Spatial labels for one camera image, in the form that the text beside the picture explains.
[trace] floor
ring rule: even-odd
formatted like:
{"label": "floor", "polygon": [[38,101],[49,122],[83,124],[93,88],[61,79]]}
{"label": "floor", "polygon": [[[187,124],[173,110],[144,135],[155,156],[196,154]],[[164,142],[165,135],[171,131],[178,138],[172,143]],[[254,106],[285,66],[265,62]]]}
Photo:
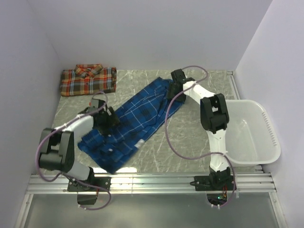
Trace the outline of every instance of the floor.
{"label": "floor", "polygon": [[[157,77],[171,78],[171,70],[118,70],[116,93],[108,94],[108,105],[117,109]],[[199,70],[185,70],[188,77],[200,79]],[[234,99],[226,71],[209,71],[209,78],[200,83],[207,90],[222,93],[226,99]],[[53,127],[64,124],[85,109],[91,95],[61,97]],[[183,155],[195,157],[209,152],[207,133],[200,124],[200,109],[194,100],[187,98],[185,104],[169,120],[169,135],[173,146]],[[76,159],[88,166],[98,167],[84,152],[75,146]],[[210,158],[188,161],[176,156],[168,146],[162,126],[125,164],[124,171],[136,172],[197,172],[209,170]],[[253,168],[242,168],[251,171]]]}

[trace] white label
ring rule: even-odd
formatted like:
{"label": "white label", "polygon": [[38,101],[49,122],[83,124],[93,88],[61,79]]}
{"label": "white label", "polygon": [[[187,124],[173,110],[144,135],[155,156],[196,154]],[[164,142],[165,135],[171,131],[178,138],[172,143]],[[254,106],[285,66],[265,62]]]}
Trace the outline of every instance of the white label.
{"label": "white label", "polygon": [[136,147],[137,149],[139,149],[139,148],[141,148],[141,146],[142,146],[144,143],[145,143],[145,141],[142,140],[142,139],[140,139],[140,140],[137,142],[137,144],[135,144],[135,147]]}

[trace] laundry basket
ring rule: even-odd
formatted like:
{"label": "laundry basket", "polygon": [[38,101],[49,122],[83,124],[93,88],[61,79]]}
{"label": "laundry basket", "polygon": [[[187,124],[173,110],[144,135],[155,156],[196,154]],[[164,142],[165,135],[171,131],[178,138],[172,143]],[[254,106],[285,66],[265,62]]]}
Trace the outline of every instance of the laundry basket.
{"label": "laundry basket", "polygon": [[276,161],[281,147],[264,107],[251,100],[227,100],[227,156],[234,166]]}

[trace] blue plaid shirt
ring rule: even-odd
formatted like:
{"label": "blue plaid shirt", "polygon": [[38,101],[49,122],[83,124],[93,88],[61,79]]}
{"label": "blue plaid shirt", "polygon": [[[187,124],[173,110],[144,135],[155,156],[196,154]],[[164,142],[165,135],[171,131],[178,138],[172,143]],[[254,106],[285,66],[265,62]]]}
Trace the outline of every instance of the blue plaid shirt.
{"label": "blue plaid shirt", "polygon": [[[115,111],[120,124],[111,129],[110,135],[103,136],[93,129],[82,137],[79,149],[107,172],[116,172],[164,123],[170,102],[166,98],[170,81],[155,79]],[[169,117],[181,105],[175,101]]]}

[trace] wire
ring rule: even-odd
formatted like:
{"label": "wire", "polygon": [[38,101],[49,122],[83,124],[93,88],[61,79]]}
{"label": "wire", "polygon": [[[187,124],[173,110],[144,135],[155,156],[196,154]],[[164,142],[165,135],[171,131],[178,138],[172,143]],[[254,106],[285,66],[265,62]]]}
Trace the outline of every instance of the wire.
{"label": "wire", "polygon": [[105,96],[105,102],[104,102],[104,104],[103,104],[100,108],[98,108],[98,109],[96,109],[96,110],[94,110],[94,111],[92,111],[92,112],[86,113],[86,114],[84,114],[84,115],[77,116],[77,117],[75,117],[74,119],[72,119],[72,120],[70,120],[69,122],[67,122],[66,124],[64,124],[63,126],[61,126],[61,127],[57,128],[56,130],[52,131],[50,134],[48,134],[48,135],[39,143],[38,148],[37,148],[37,150],[36,150],[36,155],[35,155],[35,166],[36,166],[37,173],[38,173],[38,175],[39,175],[44,181],[53,182],[53,181],[55,181],[55,180],[59,177],[59,175],[62,174],[63,176],[65,176],[65,177],[67,177],[67,178],[74,179],[75,181],[77,181],[78,183],[80,183],[80,184],[82,184],[82,185],[85,185],[85,186],[90,187],[90,188],[99,189],[99,190],[102,190],[102,191],[105,191],[105,192],[108,193],[109,199],[108,199],[108,201],[107,201],[103,206],[98,207],[98,208],[86,208],[86,207],[84,207],[84,206],[82,206],[82,205],[80,206],[81,208],[84,208],[84,209],[86,209],[86,210],[99,210],[99,209],[105,208],[105,207],[110,203],[111,198],[112,198],[110,191],[109,191],[108,189],[105,189],[105,188],[102,188],[102,187],[99,187],[99,186],[94,186],[94,185],[90,185],[90,184],[84,183],[84,182],[82,182],[81,180],[75,179],[74,177],[71,177],[71,176],[69,176],[69,175],[67,175],[67,174],[65,174],[65,173],[62,173],[62,172],[58,173],[58,174],[57,174],[54,178],[52,178],[52,179],[47,179],[47,178],[43,175],[43,173],[41,172],[41,170],[40,170],[40,166],[39,166],[39,155],[40,155],[40,150],[41,150],[42,145],[43,145],[43,144],[46,142],[46,140],[48,140],[52,135],[56,134],[57,132],[60,132],[60,131],[63,130],[63,129],[66,129],[68,126],[70,126],[71,124],[73,124],[73,123],[76,122],[77,120],[80,120],[80,119],[82,119],[82,118],[84,118],[84,117],[86,117],[86,116],[89,116],[89,115],[98,113],[99,111],[101,111],[101,110],[106,106],[106,104],[108,103],[108,96],[107,96],[103,91],[99,91],[99,92],[95,93],[95,94],[93,95],[92,98],[94,98],[97,94],[103,94],[103,95]]}
{"label": "wire", "polygon": [[167,139],[168,145],[170,146],[171,150],[172,150],[177,156],[179,156],[179,157],[181,157],[181,158],[183,158],[183,159],[186,159],[186,160],[197,160],[197,159],[201,159],[201,158],[207,157],[207,156],[209,156],[209,155],[213,155],[213,154],[220,154],[220,155],[223,155],[223,156],[225,157],[225,159],[227,160],[229,166],[231,167],[232,174],[233,174],[233,190],[232,190],[231,197],[229,197],[229,199],[227,200],[227,202],[225,202],[223,205],[220,206],[220,207],[223,207],[223,206],[227,205],[227,204],[231,201],[231,199],[232,199],[232,197],[233,197],[233,195],[234,195],[234,192],[235,192],[235,188],[236,188],[236,175],[235,175],[235,170],[234,170],[234,168],[233,168],[233,166],[232,166],[231,161],[229,160],[229,158],[228,158],[225,154],[223,154],[223,153],[221,153],[221,152],[209,152],[209,153],[206,153],[206,154],[203,154],[203,155],[201,155],[201,156],[194,157],[194,158],[183,156],[183,155],[181,155],[180,153],[178,153],[178,152],[174,149],[174,147],[172,146],[172,144],[171,144],[171,142],[170,142],[169,136],[168,136],[168,129],[167,129],[167,128],[168,128],[168,115],[169,115],[169,111],[170,111],[170,109],[171,109],[171,106],[172,106],[173,102],[174,102],[180,95],[182,95],[182,94],[185,93],[186,91],[192,89],[195,85],[197,85],[197,83],[199,83],[199,82],[201,82],[201,81],[207,79],[208,76],[209,76],[209,75],[208,75],[208,72],[207,72],[207,70],[206,70],[205,68],[200,67],[200,66],[196,66],[196,65],[186,66],[186,67],[182,68],[182,70],[187,69],[187,68],[190,68],[190,67],[197,67],[197,68],[203,70],[203,71],[206,73],[206,76],[205,76],[204,78],[198,80],[198,81],[197,81],[195,84],[193,84],[191,87],[189,87],[189,88],[187,88],[187,89],[185,89],[185,90],[179,92],[178,94],[176,94],[176,96],[173,97],[173,99],[170,101],[169,106],[168,106],[168,109],[167,109],[166,117],[165,117],[165,135],[166,135],[166,139]]}

